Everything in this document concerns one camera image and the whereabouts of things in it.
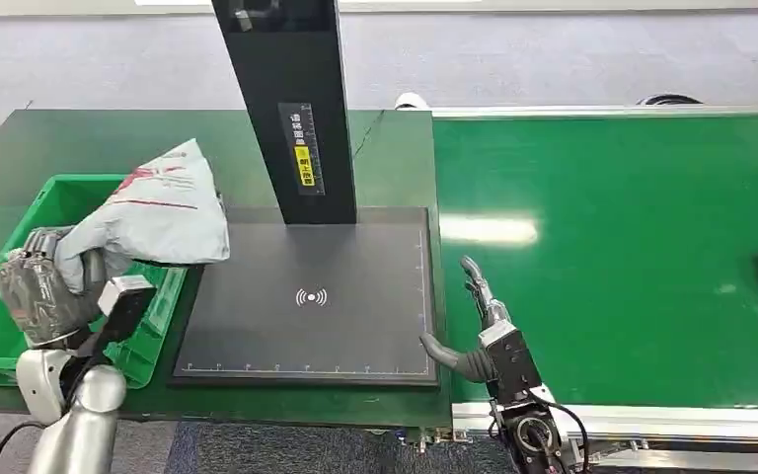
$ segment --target white plastic bag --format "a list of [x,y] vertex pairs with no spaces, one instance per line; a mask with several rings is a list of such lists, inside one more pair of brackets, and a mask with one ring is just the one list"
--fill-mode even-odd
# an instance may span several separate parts
[[94,248],[104,250],[108,277],[125,272],[130,259],[179,265],[228,259],[228,223],[195,139],[135,169],[59,241],[55,264],[71,291],[83,290],[80,255]]

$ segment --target grey carpet floor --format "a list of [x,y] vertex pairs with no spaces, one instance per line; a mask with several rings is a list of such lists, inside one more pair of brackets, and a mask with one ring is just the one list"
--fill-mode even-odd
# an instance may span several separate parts
[[[633,104],[660,92],[758,104],[758,13],[345,15],[341,34],[357,109],[411,90],[444,107]],[[243,107],[212,17],[0,19],[0,123],[21,108]],[[20,419],[0,415],[0,437]],[[35,436],[11,442],[0,473],[27,467]],[[125,422],[113,472],[489,473],[504,462],[487,440],[422,456],[362,431]]]

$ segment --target black scanning platform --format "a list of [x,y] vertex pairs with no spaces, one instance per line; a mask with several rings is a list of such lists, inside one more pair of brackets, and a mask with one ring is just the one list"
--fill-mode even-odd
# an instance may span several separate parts
[[171,383],[437,385],[418,338],[434,324],[425,208],[227,215],[231,258],[205,268]]

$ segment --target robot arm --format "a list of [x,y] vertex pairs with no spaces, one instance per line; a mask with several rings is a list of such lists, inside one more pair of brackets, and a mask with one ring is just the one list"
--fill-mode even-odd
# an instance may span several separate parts
[[126,380],[103,349],[131,336],[155,288],[143,276],[112,278],[100,297],[107,319],[77,351],[30,349],[16,365],[31,415],[48,425],[30,474],[106,474],[112,467],[117,409]]
[[475,300],[481,320],[478,348],[457,353],[430,334],[420,336],[429,356],[467,380],[486,383],[490,393],[496,437],[508,449],[522,473],[556,473],[563,468],[561,446],[567,438],[560,411],[573,417],[583,437],[583,471],[588,467],[588,439],[582,422],[554,400],[533,362],[524,337],[510,320],[501,301],[494,298],[478,264],[464,257],[461,267],[466,288]]
[[[19,389],[46,427],[29,472],[107,474],[126,380],[103,351],[134,333],[156,289],[143,276],[105,281],[103,259],[90,251],[83,258],[87,292],[70,293],[52,266],[66,232],[34,231],[0,268],[0,296],[30,347],[16,365]],[[101,312],[106,318],[92,332]]]

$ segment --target green tabletop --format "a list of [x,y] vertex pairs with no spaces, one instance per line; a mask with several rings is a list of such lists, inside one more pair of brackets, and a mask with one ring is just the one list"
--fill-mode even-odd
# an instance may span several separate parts
[[[428,114],[350,115],[360,205],[427,206],[438,330],[443,293],[436,185]],[[244,112],[16,111],[0,128],[0,248],[48,177],[61,173],[128,173],[192,137],[210,160],[230,205],[276,201]],[[449,377],[442,388],[167,387],[200,273],[191,272],[152,382],[130,390],[124,415],[152,419],[255,420],[295,424],[449,426]],[[0,410],[24,410],[17,389],[0,388]]]
[[[428,115],[377,118],[350,117],[359,199],[428,205],[433,225],[439,197],[450,345],[479,330],[457,266],[468,253],[559,401],[758,407],[758,115],[437,117],[433,146]],[[192,136],[231,203],[274,204],[244,113],[16,112],[0,128],[0,247],[48,176],[126,172]],[[439,392],[167,388],[195,278],[128,416],[436,427],[449,397],[485,398],[445,376]],[[22,409],[0,389],[0,410]]]
[[758,115],[439,119],[434,143],[454,347],[468,253],[558,401],[758,407]]

